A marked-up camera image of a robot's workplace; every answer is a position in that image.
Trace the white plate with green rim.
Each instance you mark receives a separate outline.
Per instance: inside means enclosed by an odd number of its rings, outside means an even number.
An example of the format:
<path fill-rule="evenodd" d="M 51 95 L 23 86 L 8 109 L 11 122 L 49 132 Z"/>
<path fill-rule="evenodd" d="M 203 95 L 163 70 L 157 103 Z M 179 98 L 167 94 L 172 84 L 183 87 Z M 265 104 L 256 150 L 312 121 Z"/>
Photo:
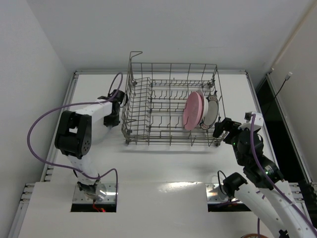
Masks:
<path fill-rule="evenodd" d="M 216 119 L 218 117 L 218 111 L 219 111 L 219 104 L 218 99 L 214 95 L 209 95 L 206 97 L 209 103 L 209 109 L 207 112 L 207 115 L 203 120 L 201 120 L 199 126 L 203 130 L 210 129 L 216 122 Z"/>

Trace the white deep plate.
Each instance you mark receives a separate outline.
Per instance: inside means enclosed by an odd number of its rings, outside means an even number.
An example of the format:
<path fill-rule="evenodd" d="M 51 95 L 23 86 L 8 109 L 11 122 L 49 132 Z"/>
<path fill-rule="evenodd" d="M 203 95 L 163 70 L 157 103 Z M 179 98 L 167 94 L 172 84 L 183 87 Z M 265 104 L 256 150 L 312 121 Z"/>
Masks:
<path fill-rule="evenodd" d="M 207 98 L 204 96 L 204 93 L 203 93 L 202 90 L 198 90 L 197 93 L 202 98 L 203 112 L 202 112 L 201 120 L 203 120 L 205 118 L 205 116 L 207 115 L 207 112 L 208 112 L 208 109 L 209 109 L 209 103 L 208 103 Z"/>

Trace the pink plate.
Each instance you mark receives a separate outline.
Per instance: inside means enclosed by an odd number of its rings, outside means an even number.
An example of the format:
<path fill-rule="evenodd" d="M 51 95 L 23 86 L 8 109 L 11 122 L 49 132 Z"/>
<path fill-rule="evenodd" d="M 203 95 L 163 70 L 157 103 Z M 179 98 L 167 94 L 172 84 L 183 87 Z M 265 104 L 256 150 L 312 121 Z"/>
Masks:
<path fill-rule="evenodd" d="M 183 126 L 186 130 L 193 130 L 200 122 L 203 113 L 203 102 L 198 92 L 192 92 L 187 98 L 183 111 Z"/>

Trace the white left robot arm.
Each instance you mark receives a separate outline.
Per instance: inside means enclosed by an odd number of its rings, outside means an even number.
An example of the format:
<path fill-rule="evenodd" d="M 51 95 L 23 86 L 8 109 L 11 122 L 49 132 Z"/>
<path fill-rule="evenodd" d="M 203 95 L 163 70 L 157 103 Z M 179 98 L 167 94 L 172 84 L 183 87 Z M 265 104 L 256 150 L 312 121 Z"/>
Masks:
<path fill-rule="evenodd" d="M 124 101 L 125 93 L 114 90 L 107 96 L 98 97 L 95 104 L 75 111 L 64 111 L 60 117 L 54 145 L 73 166 L 79 190 L 91 199 L 106 195 L 102 190 L 101 176 L 89 156 L 93 126 L 101 130 L 101 135 L 118 126 L 120 106 Z"/>

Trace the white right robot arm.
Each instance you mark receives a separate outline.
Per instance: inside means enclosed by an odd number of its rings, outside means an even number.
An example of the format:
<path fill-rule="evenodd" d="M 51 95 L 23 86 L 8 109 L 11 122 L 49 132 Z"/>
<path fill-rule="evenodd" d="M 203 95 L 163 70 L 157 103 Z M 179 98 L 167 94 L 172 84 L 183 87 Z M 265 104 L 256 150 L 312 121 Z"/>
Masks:
<path fill-rule="evenodd" d="M 243 202 L 276 238 L 313 238 L 317 230 L 300 210 L 288 181 L 278 166 L 263 154 L 263 138 L 258 131 L 263 117 L 249 114 L 241 124 L 225 118 L 215 123 L 214 137 L 227 132 L 224 142 L 230 144 L 243 174 L 227 176 L 220 188 L 228 198 Z"/>

